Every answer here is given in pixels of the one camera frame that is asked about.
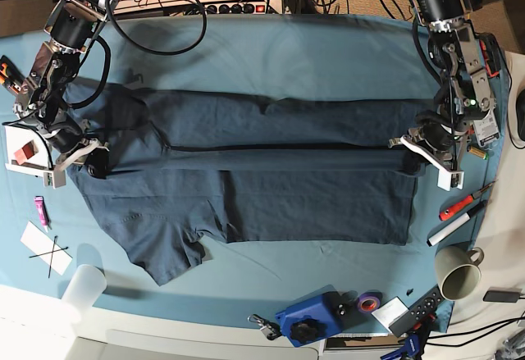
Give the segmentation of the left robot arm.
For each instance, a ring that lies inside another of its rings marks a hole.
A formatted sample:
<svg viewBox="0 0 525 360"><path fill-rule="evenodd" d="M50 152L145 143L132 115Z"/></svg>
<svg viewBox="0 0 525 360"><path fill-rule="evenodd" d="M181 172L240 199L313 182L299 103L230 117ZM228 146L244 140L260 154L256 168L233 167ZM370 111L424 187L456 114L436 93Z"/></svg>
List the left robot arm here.
<svg viewBox="0 0 525 360"><path fill-rule="evenodd" d="M462 188L460 162L468 133L476 121L493 114L495 96L482 46L468 15L469 0L409 0L413 8L413 41L423 65L439 89L430 110L416 115L415 127L392 139L438 170L438 185Z"/></svg>

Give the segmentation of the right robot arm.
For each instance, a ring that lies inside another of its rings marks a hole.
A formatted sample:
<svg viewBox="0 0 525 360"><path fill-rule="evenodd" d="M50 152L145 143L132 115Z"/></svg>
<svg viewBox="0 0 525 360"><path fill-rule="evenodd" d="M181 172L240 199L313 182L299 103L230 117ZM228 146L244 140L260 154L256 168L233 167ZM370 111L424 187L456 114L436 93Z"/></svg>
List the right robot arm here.
<svg viewBox="0 0 525 360"><path fill-rule="evenodd" d="M88 125L70 115L73 110L94 103L104 90L109 76L111 49L100 33L119 0L58 0L44 30L49 35L34 60L30 73L23 77L7 60L1 59L1 82L14 96L16 120L10 127L34 132L46 151L56 149L57 160L48 161L46 177L70 165L85 166L94 178L107 175L108 147L88 135ZM98 87L86 99L67 102L63 95L75 80L93 45L104 51L103 73Z"/></svg>

